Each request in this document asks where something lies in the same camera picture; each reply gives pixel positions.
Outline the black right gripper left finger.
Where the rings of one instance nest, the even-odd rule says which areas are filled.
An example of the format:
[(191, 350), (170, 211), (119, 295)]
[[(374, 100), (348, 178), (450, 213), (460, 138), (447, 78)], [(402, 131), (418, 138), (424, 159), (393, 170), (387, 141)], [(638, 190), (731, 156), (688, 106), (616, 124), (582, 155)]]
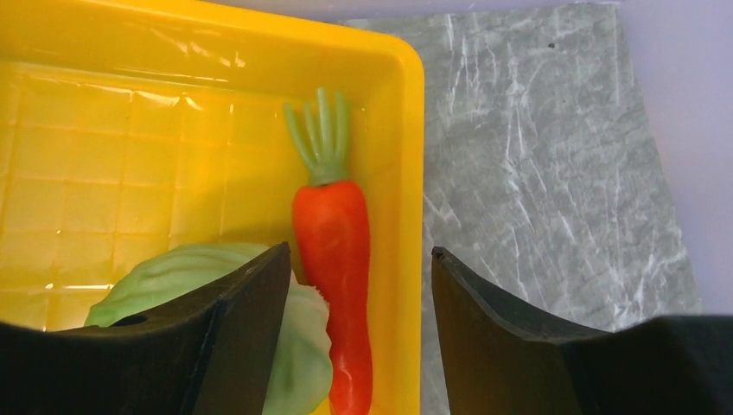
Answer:
[(290, 285), (279, 243), (109, 327), (1, 327), (4, 414), (260, 414)]

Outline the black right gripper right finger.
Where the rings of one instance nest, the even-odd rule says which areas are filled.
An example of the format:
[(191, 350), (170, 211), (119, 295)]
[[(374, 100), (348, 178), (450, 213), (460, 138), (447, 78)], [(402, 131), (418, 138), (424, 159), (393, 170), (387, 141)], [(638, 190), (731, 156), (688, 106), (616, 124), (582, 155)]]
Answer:
[(730, 316), (617, 332), (531, 305), (435, 247), (431, 285), (454, 414), (729, 414)]

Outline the orange carrot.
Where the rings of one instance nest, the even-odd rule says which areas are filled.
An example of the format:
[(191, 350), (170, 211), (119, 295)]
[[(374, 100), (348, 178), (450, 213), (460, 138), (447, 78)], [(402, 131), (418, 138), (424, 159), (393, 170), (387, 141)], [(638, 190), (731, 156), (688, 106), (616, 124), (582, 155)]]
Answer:
[(290, 138), (309, 172), (307, 185), (293, 199), (292, 224), (305, 276), (329, 306), (330, 411), (367, 414), (373, 401), (367, 323), (371, 254), (367, 202), (347, 169), (350, 121), (346, 99), (341, 92), (329, 99), (325, 88), (319, 87), (316, 103), (316, 107), (303, 106), (304, 130), (291, 104), (284, 104)]

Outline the green cabbage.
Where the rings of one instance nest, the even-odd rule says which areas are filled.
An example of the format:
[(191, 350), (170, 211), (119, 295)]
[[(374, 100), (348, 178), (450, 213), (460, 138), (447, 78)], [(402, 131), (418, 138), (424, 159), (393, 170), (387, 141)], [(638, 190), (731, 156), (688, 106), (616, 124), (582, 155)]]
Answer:
[[(178, 246), (132, 268), (94, 304), (87, 326), (109, 327), (222, 278), (267, 250), (245, 242)], [(329, 306), (318, 289), (290, 279), (263, 412), (311, 414), (333, 380)]]

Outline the yellow plastic tray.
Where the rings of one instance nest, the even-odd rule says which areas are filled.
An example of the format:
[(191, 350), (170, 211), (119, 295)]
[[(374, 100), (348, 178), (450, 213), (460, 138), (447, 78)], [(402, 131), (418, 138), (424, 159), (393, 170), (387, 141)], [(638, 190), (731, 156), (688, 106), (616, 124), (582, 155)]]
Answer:
[(186, 243), (294, 241), (284, 104), (350, 106), (374, 414), (420, 411), (424, 67), (397, 37), (202, 1), (1, 4), (1, 319), (76, 328)]

